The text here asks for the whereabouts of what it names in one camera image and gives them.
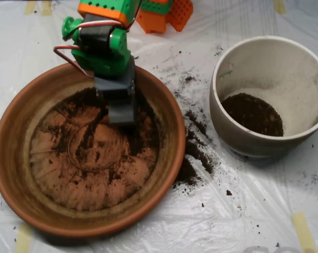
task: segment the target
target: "yellow tape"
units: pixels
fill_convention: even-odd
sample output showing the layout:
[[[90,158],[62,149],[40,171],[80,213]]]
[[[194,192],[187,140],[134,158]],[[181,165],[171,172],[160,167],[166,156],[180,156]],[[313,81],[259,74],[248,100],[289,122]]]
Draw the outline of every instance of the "yellow tape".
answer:
[[[274,9],[278,14],[285,13],[284,0],[274,0]]]
[[[36,1],[27,1],[24,15],[32,14],[35,11]]]
[[[52,1],[41,1],[42,16],[52,15]]]
[[[16,253],[28,253],[31,240],[32,229],[26,223],[18,227],[18,236],[16,239]]]
[[[310,234],[305,216],[302,212],[295,213],[292,216],[298,240],[300,241],[304,253],[317,253],[315,242]]]

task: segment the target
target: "orange plastic piece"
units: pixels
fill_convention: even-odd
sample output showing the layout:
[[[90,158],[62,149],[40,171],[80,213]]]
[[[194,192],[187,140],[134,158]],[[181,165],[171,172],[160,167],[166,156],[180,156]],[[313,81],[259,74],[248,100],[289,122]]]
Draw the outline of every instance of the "orange plastic piece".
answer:
[[[170,23],[177,32],[181,32],[193,13],[191,0],[173,0],[173,6],[167,14],[167,22]]]
[[[164,33],[166,31],[166,16],[154,12],[139,11],[137,22],[145,33]]]
[[[124,26],[129,25],[126,15],[120,11],[105,9],[88,4],[79,4],[77,11],[82,17],[84,17],[86,13],[89,13],[97,16],[109,17],[113,20],[121,22]]]

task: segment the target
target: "plastic sheet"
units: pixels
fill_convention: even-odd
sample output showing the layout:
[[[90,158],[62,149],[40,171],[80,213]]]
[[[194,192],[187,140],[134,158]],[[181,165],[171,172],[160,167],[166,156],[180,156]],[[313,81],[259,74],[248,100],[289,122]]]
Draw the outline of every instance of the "plastic sheet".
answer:
[[[226,253],[253,252],[254,247],[254,252],[286,252],[285,247],[299,252],[291,220],[296,212],[305,213],[318,251],[318,132],[278,160],[242,162],[222,146],[210,119],[212,73],[221,54],[234,43],[278,35],[318,55],[318,0],[284,1],[282,15],[274,7],[281,2],[194,1],[194,13],[181,33],[167,27],[165,34],[145,34],[135,24],[128,44],[139,57],[136,64],[167,85],[183,114],[191,110],[206,124],[207,136],[195,124],[190,126],[189,117],[185,120],[207,144],[201,149],[212,160],[212,173],[187,155],[201,179],[195,186],[172,188],[140,222],[114,236],[79,244],[50,240],[33,230],[28,252]],[[37,2],[36,13],[29,12],[28,4],[32,5],[0,1],[0,118],[29,81],[63,63],[53,46],[62,44],[63,19],[79,17],[78,1]],[[0,194],[0,252],[19,252],[15,239],[21,223]]]

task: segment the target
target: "pot rim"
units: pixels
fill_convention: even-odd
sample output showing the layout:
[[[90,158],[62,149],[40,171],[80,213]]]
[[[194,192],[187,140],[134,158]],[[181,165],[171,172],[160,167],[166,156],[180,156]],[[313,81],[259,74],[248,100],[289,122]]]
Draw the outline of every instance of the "pot rim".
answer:
[[[270,40],[270,41],[282,41],[282,42],[286,42],[289,44],[292,44],[293,46],[299,47],[300,49],[302,49],[303,51],[305,51],[307,54],[309,54],[311,57],[313,57],[317,63],[318,63],[318,56],[315,55],[310,49],[308,49],[307,47],[303,46],[302,44],[293,41],[293,40],[289,40],[288,38],[283,38],[283,37],[279,37],[279,36],[256,36],[253,38],[248,38],[245,39],[243,41],[240,41],[238,43],[236,43],[234,46],[232,46],[231,48],[229,48],[219,59],[214,72],[213,72],[213,77],[212,77],[212,90],[213,90],[213,96],[215,96],[217,105],[220,107],[220,110],[222,111],[222,113],[226,116],[226,118],[228,118],[234,125],[236,125],[238,128],[240,128],[241,130],[243,130],[244,132],[254,135],[256,137],[262,138],[262,139],[266,139],[266,140],[274,140],[274,141],[287,141],[287,140],[294,140],[294,139],[300,139],[304,136],[310,135],[313,132],[315,132],[318,129],[318,122],[311,128],[309,128],[308,130],[302,132],[302,133],[298,133],[295,135],[291,135],[291,136],[286,136],[286,137],[274,137],[274,136],[269,136],[269,135],[263,135],[260,133],[256,133],[253,132],[251,130],[249,130],[248,128],[245,128],[244,126],[240,125],[238,122],[236,122],[227,112],[226,110],[223,108],[223,106],[221,105],[221,102],[218,98],[217,95],[217,91],[216,91],[216,76],[217,76],[217,72],[218,72],[218,68],[220,67],[221,63],[224,61],[224,59],[228,56],[228,54],[230,52],[232,52],[234,49],[238,48],[239,46],[252,42],[252,41],[261,41],[261,40]]]
[[[39,84],[40,80],[44,79],[51,73],[55,71],[63,71],[66,68],[73,68],[69,63],[65,63],[63,65],[57,66],[47,72],[43,73],[42,75],[38,76],[37,78],[33,79],[27,86],[25,86],[12,100],[12,102],[7,107],[6,111],[4,112],[1,120],[0,120],[0,136],[2,135],[2,130],[4,125],[9,120],[9,115],[13,108],[16,106],[16,103],[21,99],[21,97],[28,92],[32,87]],[[183,116],[180,110],[180,107],[177,101],[174,99],[174,96],[169,91],[169,89],[154,75],[150,72],[140,68],[137,66],[137,70],[140,71],[142,74],[147,75],[153,82],[157,83],[159,88],[163,90],[165,95],[170,101],[170,104],[173,107],[173,113],[175,114],[176,118],[176,125],[178,128],[178,141],[177,146],[178,149],[176,151],[175,160],[172,163],[171,170],[167,175],[166,180],[163,182],[159,190],[154,194],[154,196],[145,203],[145,205],[141,206],[131,215],[124,217],[121,220],[118,220],[115,223],[109,224],[107,226],[100,226],[96,228],[86,228],[86,229],[66,229],[66,228],[55,228],[46,222],[42,222],[37,218],[30,216],[24,209],[22,209],[15,201],[14,196],[9,192],[6,187],[6,182],[4,181],[3,177],[1,176],[1,168],[0,168],[0,193],[3,196],[4,200],[8,203],[11,209],[24,221],[26,221],[31,226],[47,232],[53,235],[62,236],[62,237],[93,237],[93,236],[100,236],[106,235],[122,228],[125,228],[134,222],[143,218],[150,210],[152,210],[159,201],[165,196],[165,194],[171,188],[182,164],[182,160],[184,158],[185,153],[185,125]]]

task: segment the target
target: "terracotta saucer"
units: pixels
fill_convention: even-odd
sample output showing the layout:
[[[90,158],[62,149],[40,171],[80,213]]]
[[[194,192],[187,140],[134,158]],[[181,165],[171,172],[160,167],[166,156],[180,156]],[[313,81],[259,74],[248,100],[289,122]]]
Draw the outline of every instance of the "terracotta saucer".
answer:
[[[135,128],[108,124],[92,80],[69,64],[28,84],[0,121],[0,192],[27,223],[58,236],[118,231],[167,193],[185,150],[165,85],[137,68]]]

